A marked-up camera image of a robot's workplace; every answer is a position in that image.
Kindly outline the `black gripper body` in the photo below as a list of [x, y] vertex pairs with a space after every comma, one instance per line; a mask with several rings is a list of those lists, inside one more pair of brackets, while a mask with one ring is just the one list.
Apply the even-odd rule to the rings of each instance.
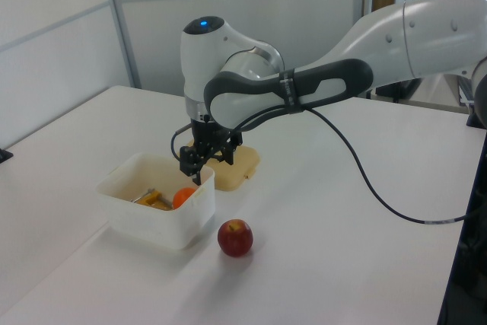
[[202, 122], [192, 119], [193, 146], [198, 155], [209, 155], [212, 149], [215, 154], [222, 151], [223, 154], [231, 153], [232, 148], [228, 143], [230, 130], [221, 127], [215, 122]]

